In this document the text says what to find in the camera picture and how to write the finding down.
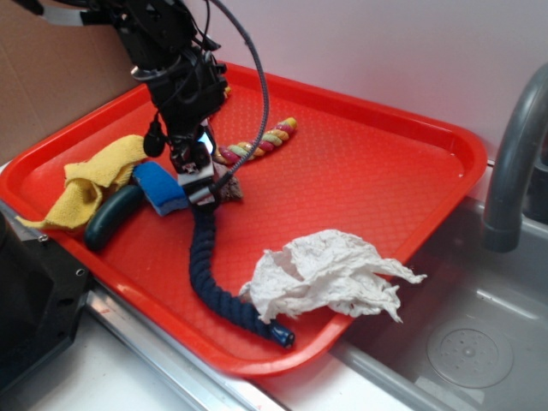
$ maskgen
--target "tray rim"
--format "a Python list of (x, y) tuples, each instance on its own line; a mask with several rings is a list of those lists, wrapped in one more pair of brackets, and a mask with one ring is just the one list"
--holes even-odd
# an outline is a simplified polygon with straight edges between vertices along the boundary
[[(228, 79), (235, 75), (237, 80), (235, 84), (252, 89), (259, 89), (259, 83), (256, 79), (254, 70), (243, 68), (234, 64), (229, 64)], [(370, 122), (364, 122), (364, 113), (367, 115), (375, 115), (376, 125), (372, 127), (383, 129), (396, 134), (402, 134), (404, 131), (435, 128), (438, 134), (443, 135), (443, 139), (429, 139), (425, 141), (413, 136), (406, 135), (405, 137), (414, 140), (424, 141), (433, 146), (440, 147), (444, 150), (453, 152), (462, 162), (464, 169), (463, 176), (458, 182), (450, 195), (446, 196), (443, 201), (438, 203), (432, 213), (421, 222), (420, 226), (408, 237), (408, 239), (391, 255), (391, 258), (399, 259), (403, 264), (414, 254), (414, 252), (426, 241), (431, 233), (444, 221), (444, 219), (453, 211), (453, 209), (466, 196), (468, 190), (483, 176), (485, 167), (487, 166), (487, 155), (480, 139), (472, 132), (426, 116), (417, 115), (405, 110), (389, 107), (387, 105), (373, 103), (360, 98), (325, 90), (320, 87), (307, 85), (294, 80), (288, 80), (273, 74), (267, 75), (269, 90), (273, 95), (291, 95), (291, 101), (297, 104), (303, 104), (316, 110), (326, 111), (325, 107), (329, 107), (329, 112), (332, 115), (340, 116), (350, 121), (357, 121), (371, 126)], [(3, 173), (0, 175), (0, 194), (2, 199), (12, 206), (20, 214), (29, 218), (42, 218), (33, 207), (18, 197), (16, 193), (17, 183), (24, 180), (26, 171), (29, 167), (34, 168), (36, 158), (38, 157), (40, 164), (48, 161), (53, 156), (51, 153), (60, 148), (72, 146), (81, 138), (83, 134), (92, 133), (89, 129), (90, 123), (94, 129), (100, 129), (102, 125), (108, 124), (110, 121), (121, 118), (123, 113), (128, 109), (128, 104), (134, 109), (149, 102), (148, 91), (146, 86), (139, 85), (136, 88), (124, 93), (122, 96), (113, 101), (104, 104), (92, 113), (83, 116), (81, 119), (68, 125), (66, 128), (59, 130), (50, 137), (34, 145), (14, 160), (12, 160)], [(87, 264), (93, 271), (95, 264), (89, 263), (89, 258), (86, 256), (85, 250), (81, 249), (77, 241), (70, 235), (63, 232), (52, 233), (52, 238), (58, 241), (63, 247), (68, 249), (77, 259)], [(326, 324), (317, 337), (306, 347), (296, 351), (289, 351), (275, 360), (243, 360), (235, 358), (232, 355), (218, 351), (213, 344), (205, 341), (194, 329), (194, 327), (182, 327), (182, 322), (169, 310), (161, 307), (155, 301), (143, 301), (143, 293), (138, 290), (138, 287), (128, 291), (127, 285), (124, 286), (124, 294), (121, 294), (122, 281), (117, 281), (121, 277), (116, 270), (110, 267), (101, 265), (100, 268), (105, 268), (110, 271), (110, 283), (106, 286), (113, 291), (116, 291), (125, 301), (132, 306), (141, 307), (140, 304), (145, 303), (146, 309), (142, 312), (152, 321), (157, 323), (161, 328), (170, 333), (177, 341), (187, 345), (185, 342), (197, 341), (187, 345), (198, 356), (206, 359), (212, 366), (221, 369), (224, 372), (236, 374), (242, 377), (260, 377), (266, 375), (275, 375), (282, 372), (287, 372), (297, 366), (309, 362), (322, 355), (338, 337), (350, 326), (353, 318), (335, 313), (331, 320)]]

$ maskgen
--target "dark green rubber toy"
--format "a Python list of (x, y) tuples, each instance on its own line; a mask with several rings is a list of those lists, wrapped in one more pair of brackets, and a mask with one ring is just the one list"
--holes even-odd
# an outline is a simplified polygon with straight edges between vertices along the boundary
[(143, 189), (129, 185), (112, 194), (98, 209), (84, 233), (84, 243), (92, 251), (101, 250), (116, 230), (132, 215), (145, 198)]

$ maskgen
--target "brown cardboard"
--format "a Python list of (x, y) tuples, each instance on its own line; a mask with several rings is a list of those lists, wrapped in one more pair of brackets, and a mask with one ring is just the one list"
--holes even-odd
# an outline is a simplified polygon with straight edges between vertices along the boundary
[(0, 0), (0, 165), (136, 86), (131, 68), (112, 27), (52, 26)]

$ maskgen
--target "small brown object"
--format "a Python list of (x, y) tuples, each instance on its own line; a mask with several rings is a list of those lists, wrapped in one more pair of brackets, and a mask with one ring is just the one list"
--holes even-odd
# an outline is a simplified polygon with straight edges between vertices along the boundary
[[(229, 171), (228, 167), (219, 163), (213, 163), (213, 167), (215, 167), (215, 174), (217, 179), (221, 178)], [(221, 188), (220, 193), (222, 202), (243, 199), (243, 192), (241, 191), (240, 182), (235, 176), (232, 176), (229, 182), (227, 182)]]

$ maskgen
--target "white backdrop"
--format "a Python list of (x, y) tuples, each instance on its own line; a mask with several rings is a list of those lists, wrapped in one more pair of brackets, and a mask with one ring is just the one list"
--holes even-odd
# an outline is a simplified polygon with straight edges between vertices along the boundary
[[(548, 0), (224, 0), (267, 72), (451, 122), (490, 158), (548, 62)], [(199, 24), (205, 7), (187, 0)], [(214, 8), (217, 56), (253, 66)]]

